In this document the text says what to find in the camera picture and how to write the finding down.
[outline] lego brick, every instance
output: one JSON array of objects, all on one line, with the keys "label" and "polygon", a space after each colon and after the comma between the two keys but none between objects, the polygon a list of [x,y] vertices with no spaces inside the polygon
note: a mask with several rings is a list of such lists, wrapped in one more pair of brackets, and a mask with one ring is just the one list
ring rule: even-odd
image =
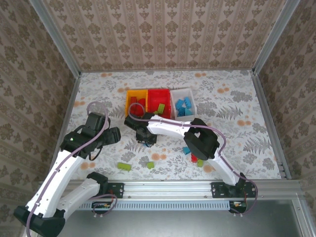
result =
[{"label": "lego brick", "polygon": [[148,169],[152,169],[154,167],[155,167],[155,165],[154,165],[154,163],[152,161],[147,163],[147,168]]},{"label": "lego brick", "polygon": [[[136,96],[132,96],[130,98],[130,105],[133,104],[133,103],[137,103],[137,97]],[[137,105],[133,105],[131,108],[130,108],[130,112],[132,114],[134,114],[136,112],[136,109],[137,109]]]},{"label": "lego brick", "polygon": [[193,113],[189,109],[185,108],[184,116],[189,116],[189,115],[192,115],[192,114]]},{"label": "lego brick", "polygon": [[203,161],[201,159],[197,160],[197,167],[202,167],[203,166]]},{"label": "lego brick", "polygon": [[163,110],[164,110],[164,104],[159,104],[158,109],[157,109],[158,114],[162,115],[163,114]]},{"label": "lego brick", "polygon": [[189,153],[191,152],[188,147],[184,147],[184,148],[182,148],[182,150],[183,150],[183,153],[184,153],[185,155],[187,155],[187,154],[189,154]]},{"label": "lego brick", "polygon": [[178,117],[184,116],[185,108],[181,107],[178,113]]},{"label": "lego brick", "polygon": [[197,163],[197,161],[198,161],[198,158],[195,155],[191,154],[191,162]]},{"label": "lego brick", "polygon": [[132,169],[132,166],[130,164],[125,163],[118,163],[118,168],[126,171],[130,171]]},{"label": "lego brick", "polygon": [[182,107],[183,103],[184,101],[179,99],[176,103],[176,110],[179,110]]},{"label": "lego brick", "polygon": [[[137,102],[141,104],[145,109],[146,99],[142,98],[142,99],[139,99]],[[144,115],[144,111],[141,106],[137,105],[135,115],[140,116],[140,117]]]},{"label": "lego brick", "polygon": [[187,109],[190,109],[192,107],[189,97],[184,98],[184,103],[186,104]]}]

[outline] red toy block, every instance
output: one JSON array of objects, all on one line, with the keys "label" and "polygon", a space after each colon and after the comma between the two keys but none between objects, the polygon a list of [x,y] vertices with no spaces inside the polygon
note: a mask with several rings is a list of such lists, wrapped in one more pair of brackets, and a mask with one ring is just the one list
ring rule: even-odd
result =
[{"label": "red toy block", "polygon": [[[144,99],[144,98],[139,99],[138,103],[141,104],[144,107],[144,109],[146,108],[146,99]],[[144,115],[143,108],[139,105],[136,105],[136,107],[137,108],[136,108],[135,115],[140,116],[140,117],[143,116]]]},{"label": "red toy block", "polygon": [[[130,105],[133,104],[133,103],[137,103],[137,97],[136,97],[136,96],[132,96],[132,97],[130,98]],[[137,109],[137,105],[133,105],[133,106],[130,108],[131,114],[135,114],[135,113],[136,113],[136,109]]]},{"label": "red toy block", "polygon": [[195,155],[193,155],[192,153],[191,153],[191,161],[193,163],[197,163],[197,161],[198,161],[198,158]]}]

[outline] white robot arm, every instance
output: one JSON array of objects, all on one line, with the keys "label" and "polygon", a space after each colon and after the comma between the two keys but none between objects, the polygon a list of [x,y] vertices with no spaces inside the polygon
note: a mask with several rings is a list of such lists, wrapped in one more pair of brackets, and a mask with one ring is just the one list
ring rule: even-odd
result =
[{"label": "white robot arm", "polygon": [[99,149],[100,152],[103,146],[117,143],[120,140],[119,129],[117,127],[108,128],[92,143],[69,157],[73,151],[95,137],[101,131],[104,123],[105,116],[90,113],[85,125],[79,126],[65,136],[55,164],[40,189],[26,206],[18,206],[14,210],[14,216],[23,225],[26,226],[32,209],[36,207],[31,216],[30,229],[43,237],[56,237],[63,229],[66,220],[80,205],[93,196],[106,194],[108,178],[92,172],[79,187],[61,198],[73,173],[87,157],[91,159],[91,152],[95,149]]},{"label": "white robot arm", "polygon": [[206,124],[196,118],[194,121],[174,121],[162,118],[158,115],[145,113],[140,121],[139,118],[126,117],[124,124],[136,131],[136,140],[149,145],[157,141],[157,135],[167,135],[183,139],[192,154],[198,159],[208,160],[210,164],[219,172],[224,183],[236,186],[240,178],[233,173],[233,167],[224,155],[219,156],[219,143],[217,135],[210,129],[196,128],[194,125]]}]

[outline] wall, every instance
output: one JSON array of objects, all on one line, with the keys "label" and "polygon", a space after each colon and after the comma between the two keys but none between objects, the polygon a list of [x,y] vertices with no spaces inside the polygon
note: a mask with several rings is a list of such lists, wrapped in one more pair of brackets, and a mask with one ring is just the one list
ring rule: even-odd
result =
[{"label": "wall", "polygon": [[259,74],[295,179],[316,218],[316,1],[302,0]]},{"label": "wall", "polygon": [[43,0],[82,71],[251,68],[285,0]]},{"label": "wall", "polygon": [[0,1],[0,236],[49,170],[74,78],[30,3]]}]

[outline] green toy block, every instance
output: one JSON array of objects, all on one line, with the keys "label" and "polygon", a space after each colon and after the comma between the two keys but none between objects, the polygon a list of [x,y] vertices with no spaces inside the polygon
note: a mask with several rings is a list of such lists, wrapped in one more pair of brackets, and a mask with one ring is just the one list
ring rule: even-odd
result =
[{"label": "green toy block", "polygon": [[197,166],[202,167],[203,166],[203,161],[201,159],[197,160]]},{"label": "green toy block", "polygon": [[162,115],[163,114],[163,110],[164,110],[164,104],[159,104],[158,109],[157,109],[158,114]]},{"label": "green toy block", "polygon": [[154,166],[154,163],[151,161],[151,162],[148,162],[147,163],[147,168],[148,169],[152,169],[152,168],[154,168],[155,166]]},{"label": "green toy block", "polygon": [[118,163],[118,168],[126,171],[130,171],[132,169],[132,166],[130,164],[125,163]]}]

